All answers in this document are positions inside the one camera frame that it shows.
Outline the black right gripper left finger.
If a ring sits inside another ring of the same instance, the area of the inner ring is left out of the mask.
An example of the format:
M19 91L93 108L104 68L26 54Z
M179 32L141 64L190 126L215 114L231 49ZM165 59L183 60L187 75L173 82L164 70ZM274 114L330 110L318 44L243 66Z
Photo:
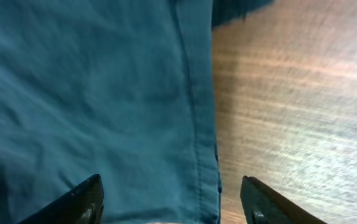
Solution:
M100 224L103 200L101 176L95 174L19 224Z

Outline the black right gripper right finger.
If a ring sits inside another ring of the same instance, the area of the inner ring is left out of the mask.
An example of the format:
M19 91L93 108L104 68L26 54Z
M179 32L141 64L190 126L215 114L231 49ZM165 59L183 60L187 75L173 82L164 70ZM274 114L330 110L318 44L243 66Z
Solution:
M240 198L248 224L326 224L255 177L243 177Z

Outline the dark blue shorts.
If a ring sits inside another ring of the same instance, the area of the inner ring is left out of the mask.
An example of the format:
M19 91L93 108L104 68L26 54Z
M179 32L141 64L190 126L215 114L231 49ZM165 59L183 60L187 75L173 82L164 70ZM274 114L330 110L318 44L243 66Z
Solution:
M265 5L0 0L0 223L94 174L103 223L219 223L212 30Z

